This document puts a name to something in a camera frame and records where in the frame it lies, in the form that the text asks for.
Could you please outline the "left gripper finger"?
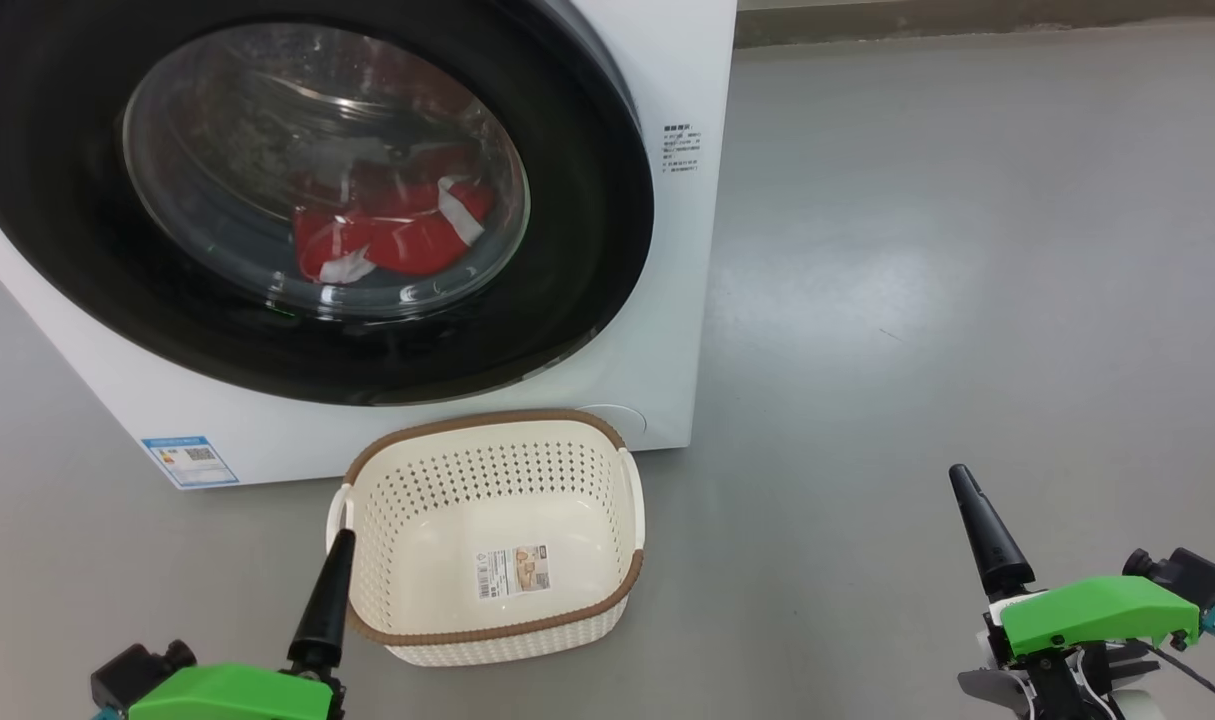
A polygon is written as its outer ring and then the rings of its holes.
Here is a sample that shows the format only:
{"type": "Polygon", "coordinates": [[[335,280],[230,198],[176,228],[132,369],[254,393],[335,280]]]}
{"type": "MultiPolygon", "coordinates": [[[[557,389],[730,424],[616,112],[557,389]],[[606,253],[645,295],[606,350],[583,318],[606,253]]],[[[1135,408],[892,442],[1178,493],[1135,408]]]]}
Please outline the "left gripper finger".
{"type": "Polygon", "coordinates": [[[338,531],[290,644],[292,673],[332,673],[341,665],[356,534],[338,531]]]}

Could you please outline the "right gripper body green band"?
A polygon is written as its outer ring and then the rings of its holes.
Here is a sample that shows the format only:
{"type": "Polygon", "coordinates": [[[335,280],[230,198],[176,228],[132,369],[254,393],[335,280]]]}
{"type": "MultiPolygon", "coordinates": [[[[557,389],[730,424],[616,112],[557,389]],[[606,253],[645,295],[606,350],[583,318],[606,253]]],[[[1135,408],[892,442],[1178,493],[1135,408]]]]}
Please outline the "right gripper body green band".
{"type": "Polygon", "coordinates": [[[990,605],[1008,654],[1200,633],[1200,610],[1142,577],[1091,577],[990,605]]]}

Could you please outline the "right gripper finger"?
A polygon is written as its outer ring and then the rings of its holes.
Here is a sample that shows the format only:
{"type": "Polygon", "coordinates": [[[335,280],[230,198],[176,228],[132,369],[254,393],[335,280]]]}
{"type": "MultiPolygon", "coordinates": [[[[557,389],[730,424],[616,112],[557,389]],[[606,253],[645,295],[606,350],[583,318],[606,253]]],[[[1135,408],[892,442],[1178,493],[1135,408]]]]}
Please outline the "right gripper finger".
{"type": "Polygon", "coordinates": [[[1035,571],[971,469],[955,464],[949,469],[949,480],[987,599],[1008,600],[1025,594],[1027,585],[1036,580],[1035,571]]]}

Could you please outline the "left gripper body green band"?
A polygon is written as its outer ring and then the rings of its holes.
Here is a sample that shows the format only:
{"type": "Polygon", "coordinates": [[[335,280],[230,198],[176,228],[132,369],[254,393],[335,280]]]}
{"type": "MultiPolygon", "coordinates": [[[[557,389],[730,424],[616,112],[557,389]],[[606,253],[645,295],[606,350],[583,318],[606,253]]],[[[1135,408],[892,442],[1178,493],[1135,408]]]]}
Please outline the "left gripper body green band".
{"type": "Polygon", "coordinates": [[[243,664],[185,667],[128,708],[128,719],[341,719],[330,685],[243,664]]]}

